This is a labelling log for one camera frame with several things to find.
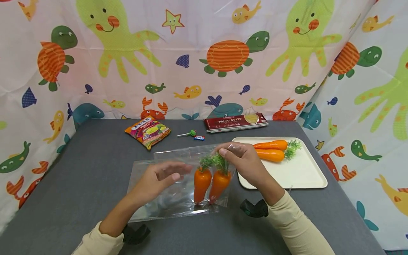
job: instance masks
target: sleeve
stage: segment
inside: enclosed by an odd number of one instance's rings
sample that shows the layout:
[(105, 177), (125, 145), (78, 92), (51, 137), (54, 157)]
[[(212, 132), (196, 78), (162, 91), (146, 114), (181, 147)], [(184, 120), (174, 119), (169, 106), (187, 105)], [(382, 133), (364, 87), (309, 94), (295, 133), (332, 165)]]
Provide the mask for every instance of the sleeve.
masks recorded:
[(99, 231), (99, 225), (84, 235), (81, 243), (71, 255), (117, 255), (123, 247), (123, 233), (118, 237), (111, 237)]
[(288, 192), (268, 206), (267, 220), (281, 233), (292, 255), (335, 255), (327, 240)]

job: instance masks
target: orange striped shell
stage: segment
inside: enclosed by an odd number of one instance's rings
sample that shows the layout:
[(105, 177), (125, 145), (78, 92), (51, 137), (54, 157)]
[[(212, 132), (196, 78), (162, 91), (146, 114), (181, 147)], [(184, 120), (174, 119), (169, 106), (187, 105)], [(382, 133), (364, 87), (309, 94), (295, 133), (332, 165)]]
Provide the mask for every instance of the orange striped shell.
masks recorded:
[(208, 49), (207, 61), (215, 70), (229, 72), (240, 67), (248, 56), (249, 48), (245, 43), (227, 40), (217, 42)]
[(42, 50), (37, 59), (38, 70), (46, 81), (56, 82), (65, 63), (65, 52), (53, 42), (41, 42), (41, 45)]
[(345, 74), (353, 69), (359, 59), (360, 53), (357, 48), (351, 42), (347, 42), (337, 56), (331, 71), (335, 74)]

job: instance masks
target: lollipop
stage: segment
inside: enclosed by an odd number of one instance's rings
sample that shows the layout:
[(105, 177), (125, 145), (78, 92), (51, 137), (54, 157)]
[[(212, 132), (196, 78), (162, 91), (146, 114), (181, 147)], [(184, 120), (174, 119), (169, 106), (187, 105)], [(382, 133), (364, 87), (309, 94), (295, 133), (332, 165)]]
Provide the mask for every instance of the lollipop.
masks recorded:
[(177, 135), (177, 137), (180, 137), (180, 136), (188, 136), (188, 135), (196, 136), (197, 133), (196, 133), (196, 131), (195, 131), (194, 129), (191, 129), (190, 132), (185, 133), (185, 134), (181, 134), (181, 135)]

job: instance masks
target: white tray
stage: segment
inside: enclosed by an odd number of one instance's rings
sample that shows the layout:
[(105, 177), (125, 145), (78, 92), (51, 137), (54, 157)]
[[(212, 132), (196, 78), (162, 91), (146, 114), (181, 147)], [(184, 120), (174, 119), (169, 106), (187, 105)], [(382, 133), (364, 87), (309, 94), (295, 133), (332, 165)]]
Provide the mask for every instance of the white tray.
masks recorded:
[[(296, 140), (302, 144), (302, 148), (296, 151), (296, 155), (289, 161), (284, 159), (280, 163), (261, 160), (267, 171), (282, 188), (325, 188), (327, 179), (313, 159), (306, 145), (299, 138), (294, 137), (237, 137), (233, 142), (256, 144), (271, 142), (274, 140)], [(238, 179), (241, 185), (247, 189), (256, 189), (249, 184), (239, 173)]]

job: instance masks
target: left hand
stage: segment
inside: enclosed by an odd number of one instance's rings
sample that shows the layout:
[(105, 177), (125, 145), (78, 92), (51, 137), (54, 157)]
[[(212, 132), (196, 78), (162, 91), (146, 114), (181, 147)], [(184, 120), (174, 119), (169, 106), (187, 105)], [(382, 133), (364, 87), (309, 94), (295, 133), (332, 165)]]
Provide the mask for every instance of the left hand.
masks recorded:
[(142, 207), (176, 181), (182, 180), (183, 175), (190, 173), (192, 168), (183, 162), (172, 161), (150, 165), (127, 196)]

